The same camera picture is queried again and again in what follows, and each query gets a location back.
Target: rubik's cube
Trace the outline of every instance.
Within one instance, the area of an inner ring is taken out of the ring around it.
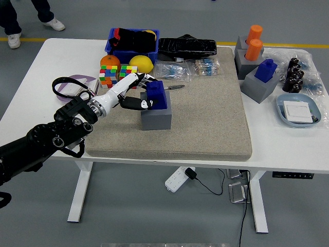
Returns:
[[[118,66],[101,65],[99,80],[103,89],[110,89],[118,82]]]
[[[121,71],[119,74],[119,80],[122,80],[124,77],[126,77],[127,75],[131,74],[131,73],[137,73],[138,69],[137,66],[129,66],[129,65],[123,65],[121,67]]]

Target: jeans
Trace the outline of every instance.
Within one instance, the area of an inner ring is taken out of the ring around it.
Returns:
[[[41,22],[50,22],[54,18],[47,0],[31,0],[31,2]],[[17,13],[10,0],[0,0],[0,26],[5,29],[6,35],[22,32],[17,22]]]

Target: gray felt mat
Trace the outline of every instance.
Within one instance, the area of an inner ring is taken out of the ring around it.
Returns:
[[[140,112],[117,106],[94,125],[86,139],[86,152],[97,157],[150,160],[249,159],[251,140],[232,50],[218,48],[216,57],[220,75],[195,76],[183,89],[170,91],[171,130],[142,131]],[[139,98],[140,92],[143,90],[130,90],[127,96]]]

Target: table leg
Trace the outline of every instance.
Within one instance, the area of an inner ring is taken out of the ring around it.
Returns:
[[[93,163],[84,161],[75,161],[80,168],[80,175],[77,183],[76,192],[74,193],[70,213],[67,222],[79,223],[84,197],[86,195],[90,173]]]
[[[257,233],[268,233],[265,210],[259,179],[266,171],[250,171],[250,194],[253,209],[253,217]]]

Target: orange cylinder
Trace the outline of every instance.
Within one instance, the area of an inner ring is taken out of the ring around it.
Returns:
[[[249,31],[248,38],[246,40],[247,45],[250,45],[250,41],[253,39],[260,40],[263,32],[263,28],[260,25],[252,25]]]
[[[263,47],[263,42],[261,40],[253,39],[250,40],[249,47],[247,49],[247,53],[245,58],[249,61],[256,61],[261,53],[261,49]]]

